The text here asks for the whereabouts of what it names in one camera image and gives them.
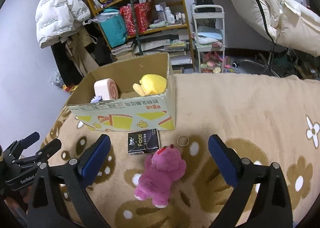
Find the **yellow plush toy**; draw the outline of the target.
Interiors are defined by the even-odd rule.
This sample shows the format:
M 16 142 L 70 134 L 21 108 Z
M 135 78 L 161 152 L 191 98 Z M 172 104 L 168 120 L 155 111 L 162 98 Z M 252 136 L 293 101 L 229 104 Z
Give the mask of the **yellow plush toy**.
M 167 79 L 157 74 L 146 74 L 132 88 L 141 97 L 161 94 L 167 88 Z

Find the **green pole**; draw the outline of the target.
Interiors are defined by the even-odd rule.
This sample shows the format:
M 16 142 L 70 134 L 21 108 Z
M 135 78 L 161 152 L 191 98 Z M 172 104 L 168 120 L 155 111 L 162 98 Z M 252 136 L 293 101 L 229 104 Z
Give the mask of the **green pole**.
M 136 42 L 137 42 L 138 49 L 139 49 L 139 56 L 142 56 L 143 51 L 142 51 L 142 46 L 141 46 L 141 42 L 140 42 L 139 29 L 138 29 L 138 24 L 137 24 L 137 20 L 136 20 L 136 12 L 135 12 L 135 6 L 133 3 L 133 0 L 130 0 L 130 6 L 131 6 L 131 10 L 132 10 L 133 24 L 135 26 L 135 35 L 136 35 Z

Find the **pink bear plush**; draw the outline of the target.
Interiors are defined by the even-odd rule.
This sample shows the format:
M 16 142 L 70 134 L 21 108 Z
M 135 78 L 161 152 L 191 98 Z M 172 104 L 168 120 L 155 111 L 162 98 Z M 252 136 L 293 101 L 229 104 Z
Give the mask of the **pink bear plush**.
M 135 198 L 140 201 L 150 198 L 155 207 L 167 207 L 172 184 L 184 176 L 186 167 L 180 151 L 173 144 L 158 149 L 146 158 L 144 173 L 135 188 Z

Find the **beige coat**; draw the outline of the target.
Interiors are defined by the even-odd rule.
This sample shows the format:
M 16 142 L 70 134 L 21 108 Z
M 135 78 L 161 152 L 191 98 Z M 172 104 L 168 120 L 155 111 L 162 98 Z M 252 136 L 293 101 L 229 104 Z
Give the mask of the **beige coat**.
M 86 49 L 90 44 L 96 43 L 85 27 L 82 26 L 77 33 L 68 37 L 65 44 L 68 57 L 83 77 L 99 67 L 93 56 Z

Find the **red gift bag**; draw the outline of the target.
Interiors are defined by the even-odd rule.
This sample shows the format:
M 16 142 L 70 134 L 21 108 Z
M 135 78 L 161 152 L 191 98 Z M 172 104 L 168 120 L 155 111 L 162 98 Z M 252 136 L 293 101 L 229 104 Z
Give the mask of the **red gift bag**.
M 149 29 L 151 24 L 151 2 L 135 3 L 136 20 L 139 33 L 142 34 Z M 126 30 L 129 36 L 135 35 L 135 26 L 133 24 L 132 10 L 130 4 L 120 8 L 120 14 L 125 21 Z

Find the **stack of books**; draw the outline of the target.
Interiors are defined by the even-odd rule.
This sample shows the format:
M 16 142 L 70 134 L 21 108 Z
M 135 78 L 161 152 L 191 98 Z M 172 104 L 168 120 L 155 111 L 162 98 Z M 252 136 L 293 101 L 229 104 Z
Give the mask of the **stack of books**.
M 168 53 L 173 66 L 191 65 L 193 63 L 190 42 L 180 40 L 178 35 L 142 36 L 140 46 L 143 55 Z M 111 54 L 117 61 L 120 61 L 139 56 L 140 50 L 137 41 L 131 40 L 112 49 Z

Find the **white rolling cart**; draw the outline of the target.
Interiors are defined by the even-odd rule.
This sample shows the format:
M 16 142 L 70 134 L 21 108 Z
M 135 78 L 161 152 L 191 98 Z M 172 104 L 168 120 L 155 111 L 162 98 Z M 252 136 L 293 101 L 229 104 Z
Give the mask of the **white rolling cart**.
M 226 66 L 224 8 L 215 4 L 192 4 L 190 10 L 198 71 L 223 73 Z

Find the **cardboard box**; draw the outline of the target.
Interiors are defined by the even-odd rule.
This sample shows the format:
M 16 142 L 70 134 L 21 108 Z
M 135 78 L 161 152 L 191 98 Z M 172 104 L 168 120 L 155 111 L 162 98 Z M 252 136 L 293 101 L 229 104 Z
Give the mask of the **cardboard box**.
M 163 92 L 141 97 L 133 84 L 148 74 L 160 75 L 167 84 Z M 115 82 L 119 98 L 92 103 L 94 84 L 104 79 Z M 89 72 L 68 99 L 67 107 L 92 130 L 175 129 L 176 85 L 168 53 L 137 56 Z

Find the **white duvet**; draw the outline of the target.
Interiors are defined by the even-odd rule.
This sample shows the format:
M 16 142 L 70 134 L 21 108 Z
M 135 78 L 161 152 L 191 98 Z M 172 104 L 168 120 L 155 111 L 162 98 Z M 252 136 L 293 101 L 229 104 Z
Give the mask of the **white duvet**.
M 319 56 L 319 16 L 295 0 L 231 0 L 244 21 L 276 45 Z

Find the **white haired purple plush doll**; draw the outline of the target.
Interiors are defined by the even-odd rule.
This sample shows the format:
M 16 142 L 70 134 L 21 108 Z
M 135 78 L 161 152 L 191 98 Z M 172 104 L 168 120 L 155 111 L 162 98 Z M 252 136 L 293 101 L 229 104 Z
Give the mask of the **white haired purple plush doll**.
M 102 96 L 97 95 L 97 96 L 95 96 L 95 97 L 93 97 L 93 98 L 91 99 L 90 103 L 94 104 L 94 103 L 98 103 L 98 102 L 100 102 L 100 101 L 102 101 L 102 100 L 103 100 Z

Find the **teal bag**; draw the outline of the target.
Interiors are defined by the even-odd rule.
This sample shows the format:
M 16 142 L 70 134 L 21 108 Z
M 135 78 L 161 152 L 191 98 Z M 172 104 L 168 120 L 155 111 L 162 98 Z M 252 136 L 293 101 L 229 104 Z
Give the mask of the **teal bag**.
M 105 9 L 99 14 L 98 19 L 108 43 L 112 48 L 125 43 L 128 33 L 125 21 L 118 9 Z

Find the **wooden bookshelf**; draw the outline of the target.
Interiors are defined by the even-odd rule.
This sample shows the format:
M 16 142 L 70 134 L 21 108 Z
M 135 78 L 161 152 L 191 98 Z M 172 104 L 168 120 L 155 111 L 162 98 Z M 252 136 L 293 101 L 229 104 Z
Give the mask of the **wooden bookshelf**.
M 86 0 L 86 1 L 89 5 L 90 11 L 93 16 L 97 16 L 99 13 L 101 13 L 106 8 L 119 6 L 119 5 L 124 4 L 125 2 L 126 3 L 130 2 L 130 0 L 115 0 L 113 2 L 106 4 L 105 6 L 100 6 L 99 8 L 97 8 L 97 6 L 94 4 L 93 0 Z M 170 3 L 168 3 L 168 5 L 170 8 L 174 8 L 175 6 L 182 6 L 182 8 L 183 8 L 182 13 L 185 15 L 185 19 L 184 19 L 183 23 L 169 25 L 167 27 L 162 27 L 162 28 L 148 29 L 144 33 L 140 34 L 140 36 L 153 34 L 153 33 L 161 32 L 164 30 L 169 30 L 169 29 L 187 29 L 188 30 L 188 40 L 189 40 L 189 51 L 187 52 L 187 54 L 190 55 L 191 60 L 192 60 L 193 69 L 195 69 L 194 48 L 193 48 L 193 42 L 192 42 L 192 38 L 191 38 L 190 23 L 189 23 L 187 8 L 185 5 L 185 0 L 180 0 L 177 2 L 170 2 Z

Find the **white puffer jacket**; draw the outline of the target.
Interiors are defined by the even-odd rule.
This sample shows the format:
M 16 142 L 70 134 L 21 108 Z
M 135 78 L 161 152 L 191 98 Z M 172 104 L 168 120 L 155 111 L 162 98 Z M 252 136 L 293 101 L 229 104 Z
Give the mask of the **white puffer jacket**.
M 40 0 L 36 8 L 36 37 L 41 48 L 77 33 L 91 13 L 83 0 Z

